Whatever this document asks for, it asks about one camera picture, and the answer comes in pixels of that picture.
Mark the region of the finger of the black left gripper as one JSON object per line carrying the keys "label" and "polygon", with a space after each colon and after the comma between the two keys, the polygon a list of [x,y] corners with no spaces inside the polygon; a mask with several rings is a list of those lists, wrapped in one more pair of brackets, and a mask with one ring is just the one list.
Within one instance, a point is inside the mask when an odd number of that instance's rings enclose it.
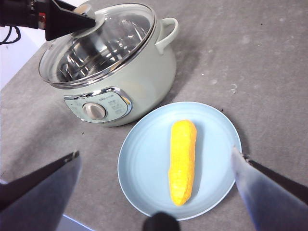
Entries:
{"label": "finger of the black left gripper", "polygon": [[64,2],[63,0],[52,0],[51,8],[53,11],[63,11],[63,10],[73,11],[76,8],[76,6]]}
{"label": "finger of the black left gripper", "polygon": [[53,11],[51,3],[47,3],[45,12],[45,39],[47,41],[51,41],[79,30],[88,29],[96,25],[94,16],[86,16],[82,13],[77,13],[75,9],[73,11]]}

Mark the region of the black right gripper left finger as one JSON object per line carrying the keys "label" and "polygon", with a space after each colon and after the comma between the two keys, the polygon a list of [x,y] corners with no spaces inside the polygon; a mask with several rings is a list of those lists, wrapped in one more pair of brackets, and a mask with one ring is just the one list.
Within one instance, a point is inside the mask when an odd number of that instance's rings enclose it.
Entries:
{"label": "black right gripper left finger", "polygon": [[0,185],[2,231],[57,229],[81,170],[78,151]]}

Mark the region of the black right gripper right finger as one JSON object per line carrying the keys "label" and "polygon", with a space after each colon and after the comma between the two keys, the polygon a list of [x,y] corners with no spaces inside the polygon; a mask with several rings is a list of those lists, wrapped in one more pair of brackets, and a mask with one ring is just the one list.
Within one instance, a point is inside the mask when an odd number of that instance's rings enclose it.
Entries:
{"label": "black right gripper right finger", "polygon": [[257,231],[306,231],[308,188],[232,149],[239,194]]}

